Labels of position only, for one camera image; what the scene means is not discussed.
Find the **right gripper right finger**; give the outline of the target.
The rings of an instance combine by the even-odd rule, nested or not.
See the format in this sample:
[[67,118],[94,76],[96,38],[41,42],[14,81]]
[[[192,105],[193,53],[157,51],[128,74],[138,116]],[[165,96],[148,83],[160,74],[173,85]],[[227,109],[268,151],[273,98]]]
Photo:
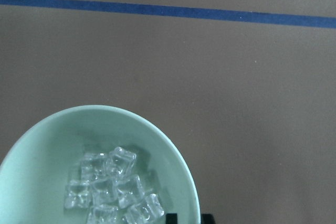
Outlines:
[[215,218],[212,214],[201,214],[201,224],[216,224]]

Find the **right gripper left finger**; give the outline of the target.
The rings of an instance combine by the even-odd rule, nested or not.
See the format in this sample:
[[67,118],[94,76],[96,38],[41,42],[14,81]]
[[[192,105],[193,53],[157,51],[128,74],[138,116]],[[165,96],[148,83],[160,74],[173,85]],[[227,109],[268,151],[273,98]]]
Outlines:
[[165,215],[165,224],[178,224],[178,214],[167,213]]

